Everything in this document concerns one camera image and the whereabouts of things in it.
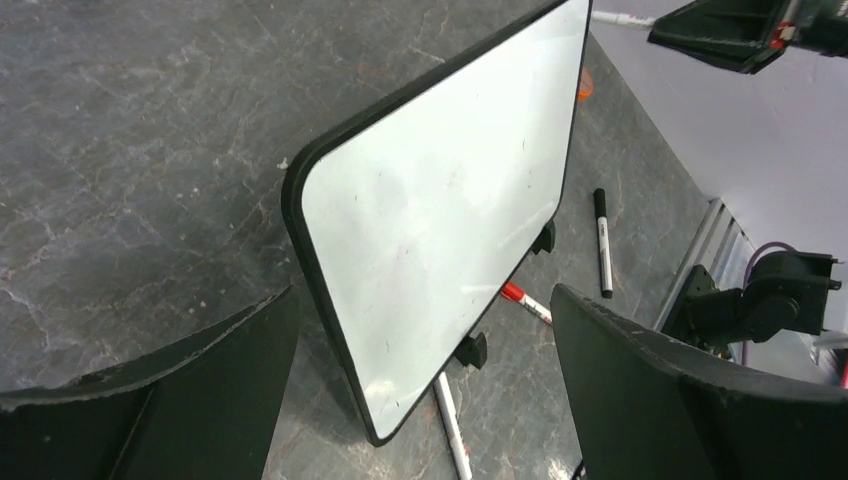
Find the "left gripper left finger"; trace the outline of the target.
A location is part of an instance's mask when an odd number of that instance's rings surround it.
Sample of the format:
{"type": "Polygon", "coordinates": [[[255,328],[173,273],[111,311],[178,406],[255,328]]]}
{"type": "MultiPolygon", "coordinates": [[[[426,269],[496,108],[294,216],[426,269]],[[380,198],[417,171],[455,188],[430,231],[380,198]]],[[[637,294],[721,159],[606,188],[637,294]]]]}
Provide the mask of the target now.
{"type": "Polygon", "coordinates": [[[5,479],[258,479],[300,331],[293,289],[132,361],[1,396],[5,479]]]}

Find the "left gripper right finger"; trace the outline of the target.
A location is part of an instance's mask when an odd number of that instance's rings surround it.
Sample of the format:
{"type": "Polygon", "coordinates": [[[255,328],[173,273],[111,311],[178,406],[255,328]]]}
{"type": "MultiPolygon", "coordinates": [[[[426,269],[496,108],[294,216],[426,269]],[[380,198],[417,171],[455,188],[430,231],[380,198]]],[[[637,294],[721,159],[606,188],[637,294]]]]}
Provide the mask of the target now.
{"type": "Polygon", "coordinates": [[[563,284],[557,354],[592,479],[843,479],[844,389],[743,367],[563,284]]]}

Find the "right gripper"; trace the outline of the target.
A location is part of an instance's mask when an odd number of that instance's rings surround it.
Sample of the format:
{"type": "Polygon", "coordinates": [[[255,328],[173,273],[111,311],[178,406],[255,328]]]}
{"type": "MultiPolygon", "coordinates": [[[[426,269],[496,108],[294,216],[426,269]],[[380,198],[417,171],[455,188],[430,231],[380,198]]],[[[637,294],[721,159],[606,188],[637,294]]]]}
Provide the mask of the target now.
{"type": "Polygon", "coordinates": [[[792,46],[847,58],[847,0],[700,0],[660,18],[648,42],[753,75],[792,46]]]}

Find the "white whiteboard black frame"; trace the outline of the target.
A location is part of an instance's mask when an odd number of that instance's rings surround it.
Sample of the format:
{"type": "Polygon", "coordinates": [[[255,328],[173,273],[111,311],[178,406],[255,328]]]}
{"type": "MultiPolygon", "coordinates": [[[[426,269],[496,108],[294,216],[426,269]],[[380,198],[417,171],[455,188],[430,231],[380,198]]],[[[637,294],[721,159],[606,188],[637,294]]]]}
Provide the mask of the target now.
{"type": "Polygon", "coordinates": [[[554,219],[591,10],[540,6],[291,161],[282,217],[372,445],[396,435],[554,219]]]}

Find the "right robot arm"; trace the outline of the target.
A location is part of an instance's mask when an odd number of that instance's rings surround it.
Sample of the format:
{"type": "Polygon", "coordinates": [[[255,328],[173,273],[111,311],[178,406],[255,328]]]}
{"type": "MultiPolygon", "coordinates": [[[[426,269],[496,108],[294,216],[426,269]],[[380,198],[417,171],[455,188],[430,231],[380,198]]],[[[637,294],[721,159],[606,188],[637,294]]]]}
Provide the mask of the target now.
{"type": "MultiPolygon", "coordinates": [[[[693,1],[653,22],[648,41],[722,70],[753,75],[790,47],[825,57],[847,55],[844,1],[693,1]]],[[[734,343],[763,343],[782,330],[819,335],[832,278],[831,255],[768,253],[755,261],[742,287],[721,290],[696,265],[661,331],[683,343],[718,351],[734,343]]]]}

